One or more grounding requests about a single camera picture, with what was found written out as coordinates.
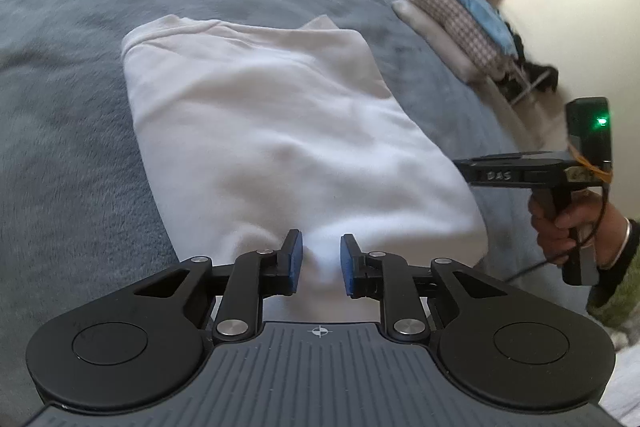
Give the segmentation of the person right hand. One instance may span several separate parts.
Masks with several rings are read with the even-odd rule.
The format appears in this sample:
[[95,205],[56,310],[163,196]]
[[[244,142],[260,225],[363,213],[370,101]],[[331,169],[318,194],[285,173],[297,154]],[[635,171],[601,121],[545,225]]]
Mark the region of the person right hand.
[[565,210],[554,219],[548,219],[538,200],[532,196],[528,202],[532,215],[537,243],[550,262],[562,265],[567,253],[576,245],[576,239],[570,237],[575,229],[591,229],[594,236],[590,243],[596,251],[599,268],[608,269],[614,265],[629,236],[630,219],[623,216],[610,202],[603,206],[603,198],[593,192],[579,195]]

